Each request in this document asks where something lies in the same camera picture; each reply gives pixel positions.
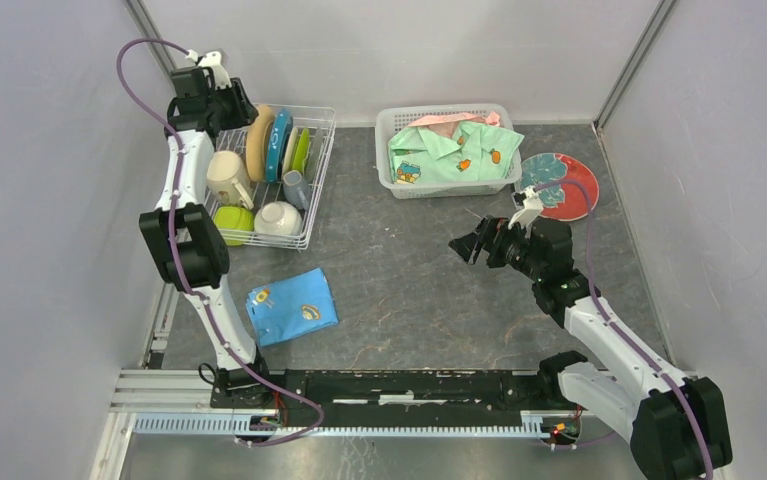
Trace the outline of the orange plate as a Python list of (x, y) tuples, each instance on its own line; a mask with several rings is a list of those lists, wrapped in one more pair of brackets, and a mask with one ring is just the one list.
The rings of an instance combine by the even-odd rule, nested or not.
[(248, 128), (245, 144), (245, 165), (251, 182), (265, 180), (265, 158), (275, 121), (275, 113), (267, 104), (258, 105), (257, 113), (257, 118)]

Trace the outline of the green interior mug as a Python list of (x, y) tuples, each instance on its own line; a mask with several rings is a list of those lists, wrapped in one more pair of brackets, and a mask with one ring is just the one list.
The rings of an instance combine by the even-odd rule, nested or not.
[(214, 153), (207, 170), (207, 186), (222, 205), (254, 208), (246, 166), (242, 157), (233, 151)]

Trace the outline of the blue polka dot plate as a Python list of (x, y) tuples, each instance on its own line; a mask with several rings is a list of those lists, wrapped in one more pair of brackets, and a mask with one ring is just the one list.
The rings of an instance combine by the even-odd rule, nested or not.
[(267, 183), (276, 183), (282, 176), (284, 156), (293, 128), (294, 117), (291, 111), (287, 108), (281, 108), (275, 117), (267, 143), (265, 160), (265, 181)]

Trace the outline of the cream plate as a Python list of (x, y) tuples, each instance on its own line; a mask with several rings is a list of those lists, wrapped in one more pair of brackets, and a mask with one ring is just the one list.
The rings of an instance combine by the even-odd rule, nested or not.
[(282, 161), (281, 176), (284, 176), (285, 174), (287, 174), (288, 172), (292, 170), (294, 151), (296, 148), (298, 135), (299, 135), (299, 128), (297, 126), (294, 126), (289, 134), (289, 137), (287, 138), (286, 148), (285, 148), (283, 161)]

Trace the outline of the red plate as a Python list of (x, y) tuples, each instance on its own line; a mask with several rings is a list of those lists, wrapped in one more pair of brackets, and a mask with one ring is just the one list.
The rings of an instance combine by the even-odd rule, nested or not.
[(568, 181), (579, 183), (589, 196), (592, 207), (599, 200), (600, 186), (592, 170), (581, 161), (562, 153), (540, 153), (521, 163), (522, 176), (516, 190), (560, 181), (539, 192), (545, 207), (542, 216), (564, 222), (585, 218), (589, 210), (581, 190)]

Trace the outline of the lime green plate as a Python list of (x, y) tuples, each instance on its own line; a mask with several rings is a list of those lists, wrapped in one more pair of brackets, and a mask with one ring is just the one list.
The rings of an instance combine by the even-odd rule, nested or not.
[(306, 165), (308, 162), (308, 155), (311, 145), (311, 130), (304, 128), (300, 131), (295, 150), (293, 152), (291, 170), (297, 171), (301, 174), (305, 173)]

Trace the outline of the lime green bowl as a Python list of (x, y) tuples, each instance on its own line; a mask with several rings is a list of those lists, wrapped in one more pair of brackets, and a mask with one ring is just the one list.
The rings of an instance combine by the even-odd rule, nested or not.
[(221, 206), (213, 220), (228, 247), (244, 245), (254, 231), (255, 214), (244, 207)]

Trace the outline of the white round bowl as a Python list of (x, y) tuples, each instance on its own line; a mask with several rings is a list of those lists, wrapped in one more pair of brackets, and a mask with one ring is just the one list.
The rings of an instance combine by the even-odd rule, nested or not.
[(254, 219), (254, 232), (268, 236), (299, 237), (303, 217), (290, 203), (273, 201), (259, 209)]

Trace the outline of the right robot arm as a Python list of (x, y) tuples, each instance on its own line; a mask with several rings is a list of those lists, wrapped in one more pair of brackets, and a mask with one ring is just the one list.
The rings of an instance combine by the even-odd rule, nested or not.
[(648, 479), (711, 479), (732, 462), (721, 389), (671, 365), (630, 331), (575, 267), (569, 225), (538, 218), (522, 227), (487, 216), (448, 245), (469, 264), (485, 253), (488, 267), (524, 274), (539, 308), (606, 367), (600, 372), (575, 352), (546, 359), (536, 382), (544, 405), (570, 401), (594, 414), (627, 442)]

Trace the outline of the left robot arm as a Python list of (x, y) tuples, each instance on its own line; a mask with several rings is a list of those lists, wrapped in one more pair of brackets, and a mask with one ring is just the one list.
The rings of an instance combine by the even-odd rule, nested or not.
[(195, 308), (215, 350), (198, 374), (214, 407), (261, 407), (273, 381), (229, 292), (229, 252), (206, 206), (207, 170), (218, 135), (249, 126), (257, 111), (241, 82), (219, 66), (191, 66), (171, 75), (175, 95), (159, 121), (169, 148), (156, 206), (138, 226), (161, 279)]

